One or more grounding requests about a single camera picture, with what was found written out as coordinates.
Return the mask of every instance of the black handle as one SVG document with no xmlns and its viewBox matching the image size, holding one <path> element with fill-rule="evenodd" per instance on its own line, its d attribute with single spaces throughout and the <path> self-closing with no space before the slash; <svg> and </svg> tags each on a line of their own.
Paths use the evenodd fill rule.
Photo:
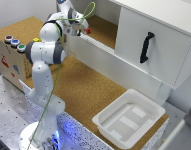
<svg viewBox="0 0 191 150">
<path fill-rule="evenodd" d="M 149 45 L 149 40 L 152 39 L 155 35 L 151 32 L 148 32 L 148 36 L 146 37 L 144 41 L 144 45 L 142 48 L 142 54 L 140 57 L 140 63 L 143 64 L 148 60 L 148 57 L 146 56 L 147 50 L 148 50 L 148 45 Z"/>
</svg>

